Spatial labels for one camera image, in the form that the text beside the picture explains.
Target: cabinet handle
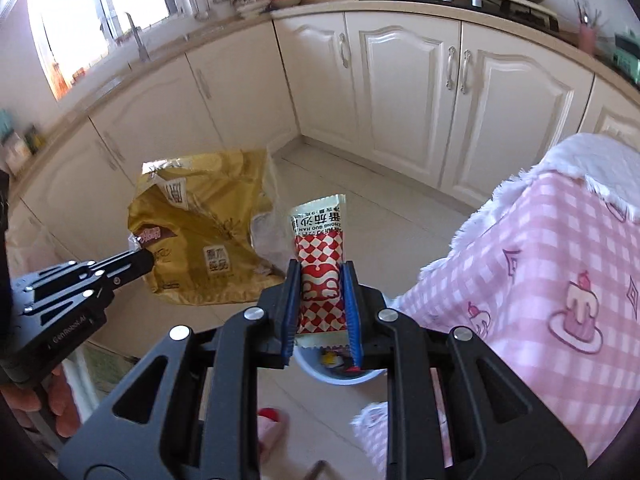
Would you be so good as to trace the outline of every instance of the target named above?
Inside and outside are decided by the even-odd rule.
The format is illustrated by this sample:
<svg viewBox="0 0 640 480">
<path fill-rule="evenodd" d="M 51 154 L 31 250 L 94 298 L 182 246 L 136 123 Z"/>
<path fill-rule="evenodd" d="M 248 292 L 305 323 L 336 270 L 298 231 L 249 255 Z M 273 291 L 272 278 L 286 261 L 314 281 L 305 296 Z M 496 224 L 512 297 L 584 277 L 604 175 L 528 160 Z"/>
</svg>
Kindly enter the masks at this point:
<svg viewBox="0 0 640 480">
<path fill-rule="evenodd" d="M 342 58 L 342 66 L 349 68 L 351 63 L 351 50 L 347 44 L 347 37 L 342 32 L 340 33 L 340 57 Z"/>
<path fill-rule="evenodd" d="M 198 81 L 200 82 L 200 88 L 202 88 L 204 97 L 206 97 L 208 100 L 211 100 L 211 88 L 209 88 L 209 83 L 207 83 L 202 70 L 197 69 L 196 74 L 198 75 Z"/>
<path fill-rule="evenodd" d="M 109 132 L 105 132 L 104 137 L 107 148 L 109 148 L 113 152 L 113 155 L 115 155 L 120 162 L 124 162 L 126 159 L 124 158 L 124 155 L 122 155 L 118 143 L 113 140 L 113 137 L 111 137 Z"/>
<path fill-rule="evenodd" d="M 111 153 L 109 153 L 109 150 L 107 150 L 107 148 L 102 143 L 102 141 L 96 140 L 95 143 L 96 143 L 96 146 L 98 146 L 98 151 L 100 152 L 100 155 L 102 156 L 104 161 L 109 165 L 109 167 L 113 171 L 117 171 L 118 165 L 113 161 L 113 157 L 111 156 Z"/>
<path fill-rule="evenodd" d="M 449 60 L 447 61 L 447 90 L 453 88 L 453 58 L 456 55 L 456 48 L 449 47 Z"/>
<path fill-rule="evenodd" d="M 466 79 L 469 76 L 469 61 L 471 61 L 471 51 L 465 50 L 465 57 L 462 60 L 462 85 L 460 85 L 460 91 L 466 94 Z"/>
</svg>

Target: ketchup packet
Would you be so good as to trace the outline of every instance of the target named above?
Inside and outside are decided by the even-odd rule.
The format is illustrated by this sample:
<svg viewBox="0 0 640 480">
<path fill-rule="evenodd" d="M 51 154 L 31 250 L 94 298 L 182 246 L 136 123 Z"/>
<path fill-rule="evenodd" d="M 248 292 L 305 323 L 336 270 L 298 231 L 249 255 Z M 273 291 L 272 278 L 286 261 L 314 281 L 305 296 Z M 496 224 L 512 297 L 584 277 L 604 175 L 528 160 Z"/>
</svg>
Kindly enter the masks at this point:
<svg viewBox="0 0 640 480">
<path fill-rule="evenodd" d="M 302 265 L 302 307 L 296 342 L 303 347 L 348 344 L 340 293 L 344 195 L 313 200 L 291 210 L 296 258 Z"/>
</svg>

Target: white cabinet door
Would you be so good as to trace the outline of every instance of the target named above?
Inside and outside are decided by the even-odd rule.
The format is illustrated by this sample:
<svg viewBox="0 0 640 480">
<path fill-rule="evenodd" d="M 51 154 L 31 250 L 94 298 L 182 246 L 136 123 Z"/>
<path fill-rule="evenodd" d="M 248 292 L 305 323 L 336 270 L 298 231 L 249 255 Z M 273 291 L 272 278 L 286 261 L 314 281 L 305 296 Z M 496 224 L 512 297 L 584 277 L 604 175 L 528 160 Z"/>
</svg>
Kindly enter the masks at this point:
<svg viewBox="0 0 640 480">
<path fill-rule="evenodd" d="M 132 182 L 144 162 L 222 148 L 185 56 L 135 83 L 91 120 Z"/>
<path fill-rule="evenodd" d="M 6 254 L 9 273 L 14 279 L 76 259 L 20 199 L 12 202 L 10 207 Z"/>
<path fill-rule="evenodd" d="M 91 123 L 52 155 L 22 199 L 81 260 L 126 251 L 134 189 Z"/>
<path fill-rule="evenodd" d="M 580 131 L 607 134 L 640 151 L 640 107 L 596 78 Z"/>
<path fill-rule="evenodd" d="M 461 23 L 350 12 L 363 155 L 438 187 L 456 100 Z"/>
<path fill-rule="evenodd" d="M 271 22 L 187 54 L 227 149 L 283 147 L 296 118 Z"/>
<path fill-rule="evenodd" d="M 593 73 L 529 41 L 468 23 L 460 65 L 441 190 L 480 206 L 503 180 L 578 131 Z"/>
<path fill-rule="evenodd" d="M 315 14 L 275 24 L 302 134 L 359 153 L 344 15 Z"/>
</svg>

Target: blue gripper pad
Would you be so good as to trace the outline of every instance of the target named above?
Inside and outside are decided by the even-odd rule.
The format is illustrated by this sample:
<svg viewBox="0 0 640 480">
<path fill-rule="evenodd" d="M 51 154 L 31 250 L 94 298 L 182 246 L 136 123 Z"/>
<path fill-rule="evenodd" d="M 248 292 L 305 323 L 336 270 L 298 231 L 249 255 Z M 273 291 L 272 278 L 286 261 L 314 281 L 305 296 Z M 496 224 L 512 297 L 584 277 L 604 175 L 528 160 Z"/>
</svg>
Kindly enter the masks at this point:
<svg viewBox="0 0 640 480">
<path fill-rule="evenodd" d="M 293 355 L 293 345 L 298 331 L 298 316 L 300 314 L 300 299 L 302 284 L 300 273 L 302 268 L 295 260 L 289 263 L 287 279 L 282 284 L 283 294 L 286 294 L 286 309 L 282 319 L 282 359 L 288 365 Z"/>
<path fill-rule="evenodd" d="M 355 288 L 360 286 L 353 283 L 351 273 L 346 272 L 346 267 L 340 266 L 340 288 L 344 300 L 344 313 L 347 319 L 347 332 L 349 334 L 349 349 L 353 363 L 357 367 L 362 366 L 362 338 L 360 334 L 360 314 L 358 313 L 358 300 L 356 299 Z"/>
</svg>

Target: hand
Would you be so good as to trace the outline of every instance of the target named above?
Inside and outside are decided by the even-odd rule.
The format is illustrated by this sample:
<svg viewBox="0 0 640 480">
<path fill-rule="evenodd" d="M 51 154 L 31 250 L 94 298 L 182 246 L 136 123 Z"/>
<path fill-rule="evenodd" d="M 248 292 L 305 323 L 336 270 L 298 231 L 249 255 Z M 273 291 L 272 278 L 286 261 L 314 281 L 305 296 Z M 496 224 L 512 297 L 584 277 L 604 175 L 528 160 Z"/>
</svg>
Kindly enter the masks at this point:
<svg viewBox="0 0 640 480">
<path fill-rule="evenodd" d="M 61 366 L 52 372 L 49 385 L 49 407 L 56 415 L 56 431 L 59 436 L 70 437 L 80 428 L 80 416 L 74 404 L 71 387 L 66 382 Z M 0 386 L 0 392 L 6 403 L 14 412 L 15 418 L 23 428 L 32 428 L 33 424 L 27 416 L 28 412 L 40 410 L 40 399 L 33 390 L 21 390 L 15 384 Z"/>
</svg>

